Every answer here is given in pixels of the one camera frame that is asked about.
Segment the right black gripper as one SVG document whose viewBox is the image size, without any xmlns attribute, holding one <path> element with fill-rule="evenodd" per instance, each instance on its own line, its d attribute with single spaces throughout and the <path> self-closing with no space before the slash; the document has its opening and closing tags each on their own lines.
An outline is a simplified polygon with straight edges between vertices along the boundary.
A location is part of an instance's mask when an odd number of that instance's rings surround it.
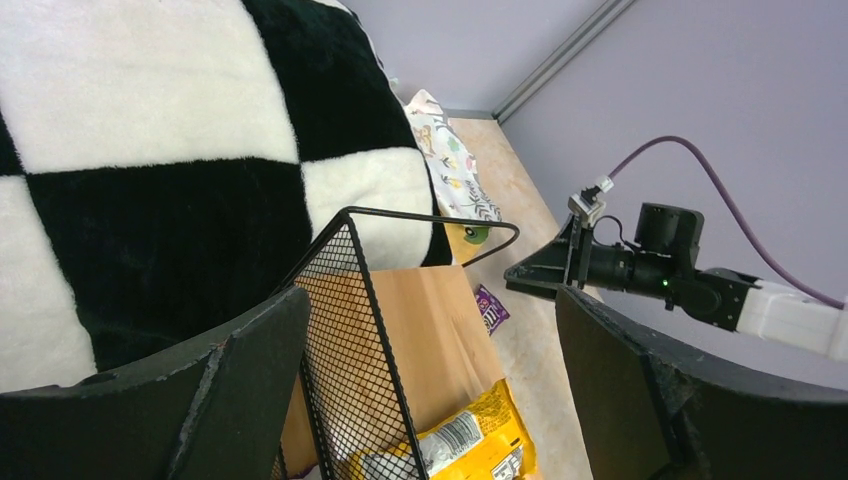
<svg viewBox="0 0 848 480">
<path fill-rule="evenodd" d="M 584 289 L 591 263 L 594 229 L 571 214 L 561 232 L 562 242 L 551 242 L 504 272 L 506 289 L 543 300 L 554 300 L 564 283 Z"/>
</svg>

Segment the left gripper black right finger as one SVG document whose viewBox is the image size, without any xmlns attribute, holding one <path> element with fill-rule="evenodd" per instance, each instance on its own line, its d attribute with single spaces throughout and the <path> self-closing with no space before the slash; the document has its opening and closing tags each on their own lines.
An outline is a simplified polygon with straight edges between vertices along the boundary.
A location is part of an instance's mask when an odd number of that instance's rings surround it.
<svg viewBox="0 0 848 480">
<path fill-rule="evenodd" d="M 843 479 L 847 394 L 753 370 L 572 287 L 556 323 L 597 479 Z"/>
</svg>

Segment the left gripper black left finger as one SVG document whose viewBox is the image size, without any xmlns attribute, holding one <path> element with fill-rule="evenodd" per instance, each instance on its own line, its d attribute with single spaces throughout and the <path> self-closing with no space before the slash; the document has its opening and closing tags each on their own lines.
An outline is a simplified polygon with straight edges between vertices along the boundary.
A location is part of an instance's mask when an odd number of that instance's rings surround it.
<svg viewBox="0 0 848 480">
<path fill-rule="evenodd" d="M 304 350 L 307 293 L 71 387 L 1 397 L 5 479 L 268 479 Z"/>
</svg>

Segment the purple brown M&M bag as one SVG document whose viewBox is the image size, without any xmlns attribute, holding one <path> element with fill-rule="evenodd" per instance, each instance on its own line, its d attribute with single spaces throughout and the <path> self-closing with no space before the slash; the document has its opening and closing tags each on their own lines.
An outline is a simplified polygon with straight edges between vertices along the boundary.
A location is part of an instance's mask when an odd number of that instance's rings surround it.
<svg viewBox="0 0 848 480">
<path fill-rule="evenodd" d="M 475 301 L 489 336 L 510 318 L 509 311 L 502 302 L 484 285 L 474 290 Z"/>
</svg>

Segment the yellow candy bag back side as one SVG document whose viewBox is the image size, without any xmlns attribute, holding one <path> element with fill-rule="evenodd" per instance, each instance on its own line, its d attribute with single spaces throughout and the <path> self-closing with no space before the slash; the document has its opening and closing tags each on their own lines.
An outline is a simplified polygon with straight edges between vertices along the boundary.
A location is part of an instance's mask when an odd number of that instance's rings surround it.
<svg viewBox="0 0 848 480">
<path fill-rule="evenodd" d="M 534 479 L 536 446 L 505 378 L 417 436 L 428 479 Z M 343 462 L 350 479 L 416 479 L 409 446 L 361 449 Z"/>
</svg>

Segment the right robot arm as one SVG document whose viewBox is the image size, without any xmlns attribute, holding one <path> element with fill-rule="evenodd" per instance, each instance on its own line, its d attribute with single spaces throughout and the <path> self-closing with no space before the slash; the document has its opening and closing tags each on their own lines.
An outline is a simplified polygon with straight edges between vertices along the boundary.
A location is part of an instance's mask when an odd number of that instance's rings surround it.
<svg viewBox="0 0 848 480">
<path fill-rule="evenodd" d="M 725 331 L 846 361 L 846 310 L 731 269 L 697 269 L 703 224 L 697 211 L 645 203 L 633 241 L 602 244 L 593 226 L 571 216 L 552 241 L 505 271 L 506 286 L 544 299 L 561 286 L 654 298 Z"/>
</svg>

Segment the yellow cloth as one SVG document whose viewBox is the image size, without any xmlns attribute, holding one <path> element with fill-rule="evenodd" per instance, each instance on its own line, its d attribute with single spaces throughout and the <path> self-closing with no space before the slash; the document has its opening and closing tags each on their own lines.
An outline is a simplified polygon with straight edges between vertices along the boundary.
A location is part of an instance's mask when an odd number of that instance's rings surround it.
<svg viewBox="0 0 848 480">
<path fill-rule="evenodd" d="M 481 251 L 490 233 L 490 228 L 485 226 L 448 223 L 444 229 L 455 264 L 472 260 Z"/>
</svg>

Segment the patterned white cloth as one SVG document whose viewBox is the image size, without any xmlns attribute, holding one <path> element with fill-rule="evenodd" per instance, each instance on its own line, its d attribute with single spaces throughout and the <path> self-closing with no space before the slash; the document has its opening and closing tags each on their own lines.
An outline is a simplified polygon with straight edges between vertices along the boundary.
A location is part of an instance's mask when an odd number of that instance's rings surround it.
<svg viewBox="0 0 848 480">
<path fill-rule="evenodd" d="M 450 125 L 442 105 L 425 89 L 398 102 L 425 158 L 440 212 L 456 219 L 501 221 L 500 208 L 480 182 L 475 155 Z"/>
</svg>

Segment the black white checkered pillow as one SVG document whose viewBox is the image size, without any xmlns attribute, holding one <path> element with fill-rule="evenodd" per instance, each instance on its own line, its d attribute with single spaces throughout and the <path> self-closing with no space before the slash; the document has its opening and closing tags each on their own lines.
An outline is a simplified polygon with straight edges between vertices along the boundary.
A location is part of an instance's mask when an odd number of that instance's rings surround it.
<svg viewBox="0 0 848 480">
<path fill-rule="evenodd" d="M 342 209 L 449 265 L 422 150 L 338 1 L 1 5 L 1 389 L 72 386 L 265 300 Z"/>
</svg>

